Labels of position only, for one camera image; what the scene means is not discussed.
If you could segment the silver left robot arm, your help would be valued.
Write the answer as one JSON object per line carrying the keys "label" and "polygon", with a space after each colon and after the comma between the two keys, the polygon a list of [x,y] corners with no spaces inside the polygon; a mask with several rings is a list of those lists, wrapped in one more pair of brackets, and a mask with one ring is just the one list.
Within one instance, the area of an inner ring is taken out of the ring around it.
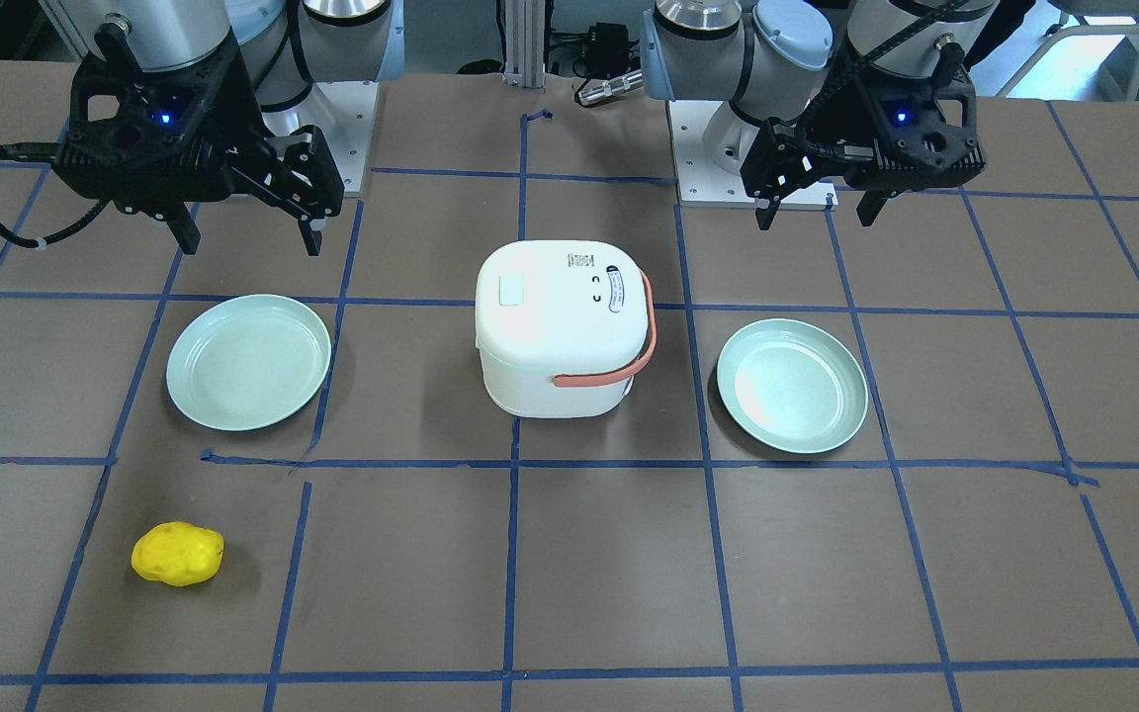
{"label": "silver left robot arm", "polygon": [[834,208],[831,179],[872,226],[908,191],[961,188],[986,167],[962,63],[991,1],[850,1],[836,31],[809,1],[656,1],[645,91],[667,104],[679,200]]}

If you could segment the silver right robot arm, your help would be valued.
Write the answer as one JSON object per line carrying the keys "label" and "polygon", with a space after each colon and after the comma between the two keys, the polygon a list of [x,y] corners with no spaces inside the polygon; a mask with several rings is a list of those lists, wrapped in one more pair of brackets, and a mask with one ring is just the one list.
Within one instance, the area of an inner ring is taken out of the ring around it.
{"label": "silver right robot arm", "polygon": [[170,228],[190,206],[245,195],[298,226],[308,255],[338,215],[339,128],[290,118],[322,84],[405,69],[401,1],[46,1],[77,50],[51,167],[63,185]]}

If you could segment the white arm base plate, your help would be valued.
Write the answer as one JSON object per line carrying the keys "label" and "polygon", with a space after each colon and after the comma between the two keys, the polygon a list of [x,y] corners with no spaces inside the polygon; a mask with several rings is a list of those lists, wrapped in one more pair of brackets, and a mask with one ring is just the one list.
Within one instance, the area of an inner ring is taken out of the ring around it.
{"label": "white arm base plate", "polygon": [[316,121],[321,126],[335,166],[342,175],[345,197],[366,193],[383,85],[375,81],[316,84]]}
{"label": "white arm base plate", "polygon": [[667,101],[679,203],[690,208],[756,208],[740,175],[756,126],[726,101]]}

